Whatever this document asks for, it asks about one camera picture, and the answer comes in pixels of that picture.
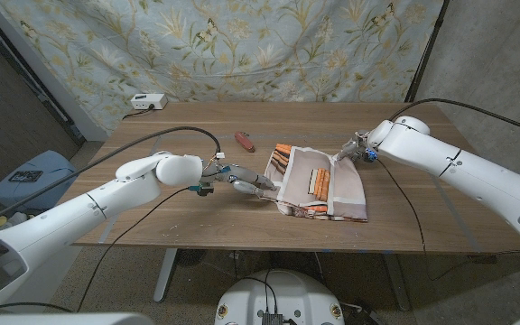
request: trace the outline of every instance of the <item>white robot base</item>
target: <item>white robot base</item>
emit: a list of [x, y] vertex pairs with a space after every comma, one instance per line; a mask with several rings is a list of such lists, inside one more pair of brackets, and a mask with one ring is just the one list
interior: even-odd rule
[[274, 303], [272, 291], [263, 283], [266, 272], [243, 278], [228, 289], [218, 303], [214, 324], [344, 324], [339, 301], [324, 285], [299, 272], [271, 270], [267, 283], [274, 289]]

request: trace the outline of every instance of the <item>cloth bag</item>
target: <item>cloth bag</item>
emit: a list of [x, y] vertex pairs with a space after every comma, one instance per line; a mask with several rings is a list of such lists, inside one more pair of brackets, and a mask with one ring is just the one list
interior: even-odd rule
[[[295, 217], [367, 221], [362, 181], [350, 159], [337, 162], [336, 156], [308, 147], [291, 146], [290, 153], [284, 153], [287, 155], [287, 165], [277, 168], [273, 163], [275, 155], [282, 157], [277, 151], [271, 154], [265, 176], [277, 190], [265, 190], [264, 197], [275, 202], [280, 212]], [[314, 194], [309, 194], [312, 171], [319, 168], [330, 171], [326, 201], [317, 200]]]

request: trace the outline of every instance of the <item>blue container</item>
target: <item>blue container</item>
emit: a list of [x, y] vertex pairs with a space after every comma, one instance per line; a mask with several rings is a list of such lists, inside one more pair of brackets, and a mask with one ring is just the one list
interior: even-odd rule
[[[34, 174], [39, 174], [36, 181], [10, 181], [12, 177], [17, 175], [17, 172], [28, 171], [34, 171]], [[75, 167], [61, 154], [51, 150], [46, 151], [19, 166], [0, 181], [0, 203], [9, 207], [17, 201], [35, 193], [37, 190], [41, 190], [58, 179], [72, 174], [74, 171]], [[18, 207], [17, 211], [25, 211], [27, 209], [46, 210], [53, 208], [75, 179], [74, 177], [71, 180], [65, 181], [39, 197], [26, 202]]]

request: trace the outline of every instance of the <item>wooden table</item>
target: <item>wooden table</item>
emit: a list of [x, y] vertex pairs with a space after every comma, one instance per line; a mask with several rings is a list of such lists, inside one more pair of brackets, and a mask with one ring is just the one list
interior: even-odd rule
[[[309, 146], [337, 153], [357, 130], [371, 130], [404, 104], [324, 103], [170, 103], [163, 111], [126, 119], [99, 150], [97, 159], [116, 148], [166, 128], [191, 125], [214, 134], [236, 163], [263, 173], [275, 144]], [[411, 108], [407, 115], [424, 121], [432, 136], [473, 152], [447, 117], [434, 105]], [[234, 140], [250, 134], [255, 153]], [[215, 150], [205, 135], [181, 131], [145, 141], [81, 174], [62, 198], [68, 200], [115, 178], [116, 169], [133, 159], [166, 150], [208, 159]], [[474, 254], [520, 249], [520, 236], [501, 217], [426, 172], [383, 162], [418, 212], [429, 253]], [[177, 247], [385, 253], [387, 271], [402, 310], [410, 309], [396, 255], [419, 253], [423, 246], [414, 214], [379, 163], [357, 162], [367, 200], [367, 223], [323, 221], [284, 216], [272, 202], [216, 183], [215, 192], [199, 197], [183, 192], [118, 240], [119, 246], [168, 248], [154, 299], [163, 299], [172, 276]], [[159, 200], [177, 189], [162, 185], [162, 196], [98, 226], [76, 245], [105, 245], [130, 228]]]

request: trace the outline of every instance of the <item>table leg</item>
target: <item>table leg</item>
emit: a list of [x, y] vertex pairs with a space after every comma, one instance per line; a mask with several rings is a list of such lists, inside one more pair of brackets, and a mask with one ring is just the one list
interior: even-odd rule
[[386, 271], [390, 278], [390, 284], [395, 293], [396, 304], [401, 311], [409, 311], [411, 309], [411, 302], [408, 299], [408, 292], [404, 286], [403, 271], [398, 262], [397, 254], [383, 254], [385, 259]]
[[173, 262], [176, 259], [178, 248], [167, 248], [163, 256], [162, 269], [158, 277], [158, 283], [155, 285], [155, 292], [153, 293], [153, 300], [155, 302], [163, 302], [163, 296], [166, 293], [168, 283], [172, 279]]

